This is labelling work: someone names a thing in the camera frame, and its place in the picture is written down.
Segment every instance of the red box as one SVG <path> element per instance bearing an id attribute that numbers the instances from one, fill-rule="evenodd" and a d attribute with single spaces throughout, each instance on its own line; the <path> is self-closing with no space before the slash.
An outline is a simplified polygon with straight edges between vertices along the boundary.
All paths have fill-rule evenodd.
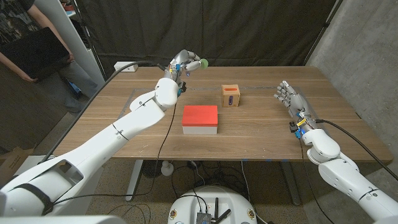
<path id="1" fill-rule="evenodd" d="M 182 129 L 184 134 L 217 134 L 217 127 L 217 106 L 184 106 L 182 115 Z"/>

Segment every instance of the red lid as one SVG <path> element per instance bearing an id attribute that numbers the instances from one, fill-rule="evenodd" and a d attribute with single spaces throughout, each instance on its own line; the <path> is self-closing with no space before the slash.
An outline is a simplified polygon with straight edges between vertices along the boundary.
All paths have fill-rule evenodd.
<path id="1" fill-rule="evenodd" d="M 217 127 L 217 124 L 217 106 L 184 106 L 184 113 L 182 115 L 182 126 Z"/>

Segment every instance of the blue connector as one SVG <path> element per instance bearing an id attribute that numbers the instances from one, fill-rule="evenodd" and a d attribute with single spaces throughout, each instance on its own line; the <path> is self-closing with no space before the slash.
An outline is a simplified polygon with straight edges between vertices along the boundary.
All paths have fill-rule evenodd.
<path id="1" fill-rule="evenodd" d="M 296 135 L 296 138 L 298 138 L 298 139 L 301 139 L 301 132 L 302 130 L 300 130 L 300 128 L 296 131 L 296 132 L 294 132 L 294 134 Z"/>

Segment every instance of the black laptop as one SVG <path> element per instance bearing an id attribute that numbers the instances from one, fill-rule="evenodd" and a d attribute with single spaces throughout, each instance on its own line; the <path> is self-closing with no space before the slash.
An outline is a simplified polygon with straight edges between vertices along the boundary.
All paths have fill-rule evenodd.
<path id="1" fill-rule="evenodd" d="M 31 78 L 42 80 L 68 65 L 68 50 L 50 28 L 35 31 L 0 48 Z"/>

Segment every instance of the person's arm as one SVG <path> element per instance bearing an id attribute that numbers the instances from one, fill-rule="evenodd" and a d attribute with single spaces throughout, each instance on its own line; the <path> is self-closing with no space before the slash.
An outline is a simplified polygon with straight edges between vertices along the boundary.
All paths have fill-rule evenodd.
<path id="1" fill-rule="evenodd" d="M 60 40 L 60 42 L 62 43 L 62 45 L 69 51 L 70 57 L 69 57 L 69 61 L 74 60 L 73 54 L 70 51 L 68 45 L 63 41 L 61 35 L 58 33 L 57 29 L 55 28 L 55 26 L 52 24 L 52 22 L 47 18 L 47 16 L 45 16 L 35 5 L 33 5 L 32 7 L 30 7 L 30 9 L 28 9 L 27 13 L 32 16 L 32 18 L 34 20 L 36 20 L 36 22 L 42 27 L 49 27 L 52 32 L 57 36 L 58 40 Z"/>
<path id="2" fill-rule="evenodd" d="M 36 79 L 33 79 L 29 77 L 24 71 L 22 71 L 14 62 L 10 61 L 6 56 L 4 56 L 2 53 L 0 53 L 0 62 L 5 64 L 7 67 L 9 67 L 13 72 L 17 73 L 23 80 L 26 80 L 28 82 L 36 82 Z"/>

